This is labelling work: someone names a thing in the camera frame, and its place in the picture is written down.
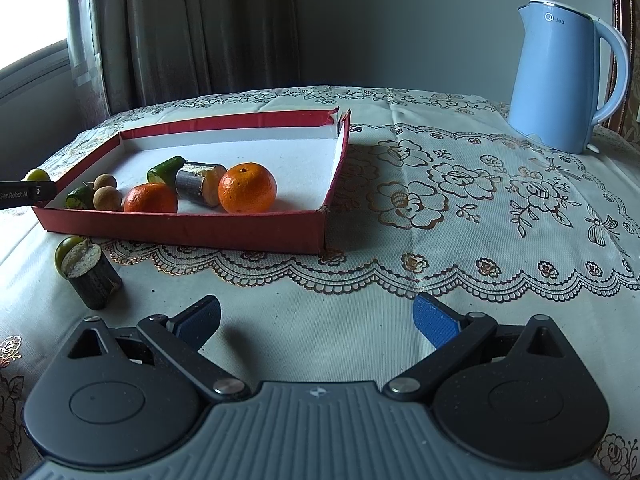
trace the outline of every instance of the table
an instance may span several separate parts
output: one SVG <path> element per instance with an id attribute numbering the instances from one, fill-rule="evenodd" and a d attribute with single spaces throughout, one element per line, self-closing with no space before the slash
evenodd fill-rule
<path id="1" fill-rule="evenodd" d="M 175 314 L 205 294 L 223 308 L 204 355 L 260 380 L 386 383 L 433 351 L 414 328 L 426 290 L 460 312 L 524 324 L 551 315 L 610 406 L 594 460 L 638 478 L 640 154 L 597 128 L 600 154 L 519 136 L 475 96 L 344 87 L 204 96 L 124 112 L 42 165 L 56 178 L 117 131 L 252 111 L 352 110 L 348 158 L 318 256 L 103 242 L 125 283 L 111 326 Z M 29 208 L 0 214 L 0 476 L 36 460 L 19 410 L 88 313 L 52 265 L 62 235 Z"/>

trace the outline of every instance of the tangerine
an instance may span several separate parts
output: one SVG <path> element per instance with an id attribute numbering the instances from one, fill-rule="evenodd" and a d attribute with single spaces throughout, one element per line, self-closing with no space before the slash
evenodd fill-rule
<path id="1" fill-rule="evenodd" d="M 264 213 L 276 200 L 276 179 L 256 162 L 238 164 L 220 179 L 218 197 L 228 213 Z"/>
<path id="2" fill-rule="evenodd" d="M 127 193 L 123 209 L 127 213 L 176 213 L 178 197 L 167 184 L 141 184 Z"/>

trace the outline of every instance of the gray wall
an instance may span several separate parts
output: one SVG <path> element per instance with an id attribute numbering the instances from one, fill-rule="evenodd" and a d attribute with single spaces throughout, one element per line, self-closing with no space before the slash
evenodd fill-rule
<path id="1" fill-rule="evenodd" d="M 20 180 L 81 131 L 69 65 L 0 100 L 0 180 Z"/>
<path id="2" fill-rule="evenodd" d="M 297 0 L 303 78 L 509 101 L 528 1 Z M 558 1 L 611 21 L 611 0 Z"/>

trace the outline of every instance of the electric kettle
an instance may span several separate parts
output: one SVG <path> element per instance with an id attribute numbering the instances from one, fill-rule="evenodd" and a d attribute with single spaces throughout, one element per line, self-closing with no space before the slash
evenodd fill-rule
<path id="1" fill-rule="evenodd" d="M 525 37 L 509 124 L 549 147 L 581 153 L 593 127 L 622 104 L 629 83 L 625 38 L 600 18 L 551 0 L 518 9 Z M 616 85 L 598 109 L 600 38 L 616 57 Z"/>

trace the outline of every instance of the window sill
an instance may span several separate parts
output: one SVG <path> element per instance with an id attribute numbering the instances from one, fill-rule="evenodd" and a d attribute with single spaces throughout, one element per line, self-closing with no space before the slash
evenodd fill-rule
<path id="1" fill-rule="evenodd" d="M 42 48 L 0 69 L 0 103 L 44 79 L 69 70 L 66 40 Z"/>

